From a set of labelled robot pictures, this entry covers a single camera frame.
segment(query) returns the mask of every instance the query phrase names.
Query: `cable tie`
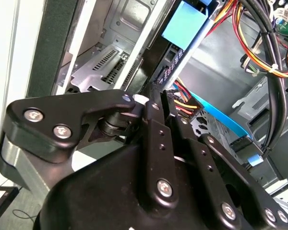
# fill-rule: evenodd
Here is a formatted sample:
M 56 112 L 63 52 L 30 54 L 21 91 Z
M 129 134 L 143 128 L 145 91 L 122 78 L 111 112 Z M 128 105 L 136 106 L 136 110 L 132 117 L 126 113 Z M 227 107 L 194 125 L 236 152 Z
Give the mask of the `cable tie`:
M 273 28 L 272 30 L 270 30 L 270 31 L 267 31 L 267 32 L 261 32 L 260 34 L 261 35 L 269 35 L 269 34 L 271 34 L 271 33 L 275 33 L 276 32 L 276 30 L 275 30 L 275 28 Z
M 272 151 L 272 149 L 264 144 L 261 145 L 261 147 L 263 148 L 263 151 L 268 150 L 269 152 Z
M 256 71 L 255 73 L 252 73 L 252 76 L 253 76 L 253 77 L 257 77 L 257 76 L 258 76 L 258 74 L 259 74 L 259 72 L 260 72 L 260 70 L 259 70 L 259 69 L 257 69 L 257 71 Z
M 276 69 L 278 69 L 278 64 L 274 63 L 272 68 L 269 70 L 269 73 L 273 73 Z

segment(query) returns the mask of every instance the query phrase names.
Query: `black metal bracket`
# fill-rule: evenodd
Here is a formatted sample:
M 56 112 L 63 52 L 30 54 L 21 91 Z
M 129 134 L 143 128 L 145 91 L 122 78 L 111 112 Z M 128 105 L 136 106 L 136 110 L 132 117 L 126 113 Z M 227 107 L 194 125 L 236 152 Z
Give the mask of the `black metal bracket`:
M 67 160 L 76 148 L 104 137 L 93 132 L 100 119 L 131 112 L 134 107 L 133 98 L 121 90 L 18 100 L 7 107 L 2 130 L 11 143 L 46 161 L 59 163 Z M 26 119 L 24 114 L 28 110 L 40 112 L 42 120 Z M 70 137 L 57 137 L 57 126 L 67 127 Z
M 199 141 L 208 146 L 224 183 L 239 197 L 236 206 L 254 229 L 288 229 L 288 222 L 281 218 L 288 220 L 288 214 L 213 136 L 204 134 Z
M 78 210 L 68 207 L 88 208 L 86 199 L 100 204 L 91 197 L 97 193 L 104 199 L 107 197 L 104 194 L 122 199 L 133 210 L 128 213 L 129 218 L 136 219 L 135 210 L 144 209 L 146 218 L 153 218 L 154 223 L 160 219 L 164 224 L 171 216 L 190 218 L 193 213 L 181 213 L 185 208 L 191 210 L 191 204 L 187 204 L 190 199 L 196 200 L 192 212 L 197 213 L 198 209 L 201 215 L 190 225 L 205 226 L 199 229 L 288 230 L 288 221 L 284 221 L 288 220 L 286 212 L 213 136 L 202 135 L 197 139 L 190 123 L 177 115 L 170 95 L 160 93 L 155 85 L 146 88 L 146 95 L 149 100 L 145 106 L 121 90 L 15 101 L 7 108 L 3 133 L 12 144 L 55 163 L 66 161 L 75 149 L 96 141 L 108 141 L 117 135 L 131 139 L 122 149 L 64 178 L 52 189 L 48 201 L 54 202 L 65 194 L 66 199 L 59 199 L 58 204 L 63 204 L 67 216 L 78 215 Z M 38 121 L 26 118 L 28 110 L 38 111 L 42 118 Z M 54 132 L 57 126 L 67 127 L 70 134 L 58 137 Z M 122 177 L 118 172 L 121 167 L 130 167 L 121 170 Z M 103 179 L 96 182 L 103 175 L 106 181 L 111 179 L 111 185 Z M 238 202 L 229 185 L 238 194 Z M 181 197 L 180 192 L 188 197 Z M 82 200 L 79 194 L 86 197 Z M 56 211 L 48 201 L 47 212 L 42 212 L 43 220 L 48 211 L 52 214 Z M 109 210 L 115 202 L 107 202 Z M 78 220 L 68 221 L 68 226 L 77 226 Z

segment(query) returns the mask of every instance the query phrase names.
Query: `gray metal panel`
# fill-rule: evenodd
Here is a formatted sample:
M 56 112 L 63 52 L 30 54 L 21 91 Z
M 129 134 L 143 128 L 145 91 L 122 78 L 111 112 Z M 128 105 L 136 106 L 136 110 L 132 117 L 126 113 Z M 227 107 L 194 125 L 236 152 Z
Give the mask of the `gray metal panel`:
M 251 43 L 257 36 L 256 30 L 244 24 L 242 27 Z M 240 68 L 239 60 L 243 55 L 232 23 L 226 20 L 202 41 L 180 77 L 192 92 L 230 114 L 231 106 L 260 79 Z

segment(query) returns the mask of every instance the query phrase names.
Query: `wire bundle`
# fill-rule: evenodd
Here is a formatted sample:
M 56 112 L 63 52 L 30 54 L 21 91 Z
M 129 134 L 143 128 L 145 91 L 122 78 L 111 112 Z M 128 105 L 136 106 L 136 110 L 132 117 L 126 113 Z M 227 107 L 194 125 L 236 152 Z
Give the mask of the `wire bundle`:
M 265 12 L 265 10 L 261 7 L 261 5 L 257 2 L 257 4 L 260 6 L 260 9 L 262 10 L 262 13 L 267 16 L 267 12 Z M 243 15 L 244 9 L 243 9 L 243 5 L 241 3 L 236 4 L 233 7 L 233 28 L 234 28 L 234 32 L 238 38 L 238 40 L 240 41 L 240 44 L 243 48 L 243 50 L 245 51 L 246 55 L 249 57 L 250 60 L 252 60 L 255 64 L 257 64 L 259 67 L 261 67 L 263 70 L 260 70 L 260 72 L 263 73 L 273 73 L 274 75 L 278 76 L 278 77 L 282 77 L 282 78 L 288 78 L 288 71 L 282 71 L 281 68 L 281 62 L 280 63 L 273 63 L 273 64 L 268 64 L 266 61 L 263 61 L 261 58 L 259 58 L 254 51 L 258 49 L 259 45 L 261 42 L 263 42 L 262 40 L 262 34 L 264 34 L 265 37 L 269 36 L 270 34 L 274 34 L 275 40 L 276 40 L 276 44 L 278 43 L 277 38 L 275 36 L 275 29 L 272 26 L 271 22 L 270 23 L 270 30 L 265 29 L 265 32 L 261 32 L 259 34 L 259 36 L 257 37 L 258 39 L 256 39 L 254 45 L 252 46 L 252 50 L 248 47 L 247 42 L 245 40 L 244 34 L 242 32 L 241 26 L 240 26 L 240 20 L 241 17 Z M 251 67 L 251 71 L 250 72 L 258 72 L 254 67 Z
M 282 60 L 276 32 L 271 23 L 270 14 L 267 11 L 267 8 L 263 7 L 267 4 L 265 1 L 266 0 L 239 0 L 233 8 L 232 17 L 235 34 L 247 56 L 258 66 L 267 71 L 270 117 L 266 139 L 262 145 L 262 151 L 264 153 L 262 157 L 264 159 L 276 145 L 286 122 L 287 108 L 283 78 L 288 77 L 288 71 L 282 71 Z M 244 8 L 248 10 L 260 28 L 260 36 L 264 45 L 266 61 L 258 58 L 247 46 L 240 26 Z M 246 169 L 249 170 L 250 168 L 251 165 L 247 164 Z
M 212 28 L 210 29 L 210 31 L 207 33 L 206 36 L 210 35 L 219 25 L 221 25 L 221 23 L 223 23 L 223 21 L 225 21 L 232 15 L 231 11 L 234 6 L 234 1 L 235 0 L 229 0 L 223 5 L 223 7 L 220 10 L 220 13 L 216 16 L 214 20 L 214 25 L 212 26 Z
M 182 102 L 178 100 L 174 100 L 176 109 L 180 111 L 184 117 L 193 117 L 194 113 L 196 112 L 197 106 L 195 105 L 188 105 L 186 104 L 191 98 L 191 93 L 189 90 L 181 83 L 180 81 L 176 80 L 174 85 L 179 89 Z
M 282 71 L 282 59 L 275 31 L 275 18 L 273 15 L 273 5 L 267 0 L 228 0 L 220 14 L 215 19 L 215 25 L 208 34 L 213 32 L 225 19 L 232 15 L 234 32 L 245 51 L 246 55 L 241 58 L 241 67 L 246 72 L 257 75 L 259 72 L 265 73 L 268 77 L 270 117 L 266 139 L 262 145 L 263 158 L 265 159 L 276 145 L 286 122 L 286 99 L 284 90 L 284 78 L 288 78 L 288 70 Z M 245 11 L 250 13 L 260 28 L 253 46 L 248 47 L 246 39 L 241 29 L 240 20 Z M 256 55 L 259 45 L 263 43 L 265 61 Z M 253 61 L 262 69 L 256 69 L 250 65 Z

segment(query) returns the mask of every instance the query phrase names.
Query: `mounting hole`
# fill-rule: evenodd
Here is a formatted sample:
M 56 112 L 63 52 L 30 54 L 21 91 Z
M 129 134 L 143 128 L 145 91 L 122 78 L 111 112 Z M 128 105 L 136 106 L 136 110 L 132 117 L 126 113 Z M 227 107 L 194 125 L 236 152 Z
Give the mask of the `mounting hole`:
M 165 146 L 164 146 L 163 144 L 161 144 L 161 145 L 159 146 L 159 149 L 165 150 Z
M 199 135 L 202 134 L 202 132 L 201 132 L 200 130 L 198 130 L 198 129 L 196 129 L 195 132 L 196 132 L 197 134 L 199 134 Z
M 210 165 L 207 166 L 207 169 L 208 169 L 209 171 L 213 172 L 213 168 L 212 168 Z

